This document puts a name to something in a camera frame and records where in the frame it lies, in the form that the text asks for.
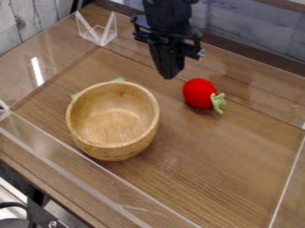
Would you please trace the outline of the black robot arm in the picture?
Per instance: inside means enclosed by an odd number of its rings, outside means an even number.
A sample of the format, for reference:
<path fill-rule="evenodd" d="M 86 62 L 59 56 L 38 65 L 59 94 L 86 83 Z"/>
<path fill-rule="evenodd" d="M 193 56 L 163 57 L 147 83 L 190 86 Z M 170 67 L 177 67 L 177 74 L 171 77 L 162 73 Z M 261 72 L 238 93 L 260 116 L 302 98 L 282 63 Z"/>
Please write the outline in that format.
<path fill-rule="evenodd" d="M 203 57 L 202 33 L 190 24 L 191 6 L 199 0 L 142 0 L 145 13 L 130 18 L 134 39 L 149 46 L 158 73 L 173 79 L 185 68 L 185 58 Z"/>

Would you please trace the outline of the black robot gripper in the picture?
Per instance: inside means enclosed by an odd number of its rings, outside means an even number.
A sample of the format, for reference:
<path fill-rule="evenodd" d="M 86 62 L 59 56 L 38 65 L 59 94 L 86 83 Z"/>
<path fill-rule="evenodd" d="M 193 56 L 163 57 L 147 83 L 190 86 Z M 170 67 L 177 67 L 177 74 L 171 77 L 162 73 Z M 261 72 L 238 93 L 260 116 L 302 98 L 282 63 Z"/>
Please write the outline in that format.
<path fill-rule="evenodd" d="M 165 79 L 173 79 L 185 68 L 185 56 L 199 59 L 205 56 L 201 40 L 202 33 L 189 22 L 167 31 L 154 30 L 147 24 L 145 14 L 134 14 L 130 18 L 135 31 L 134 39 L 149 44 L 150 54 L 158 68 L 158 73 Z M 174 50 L 174 73 L 169 47 Z"/>

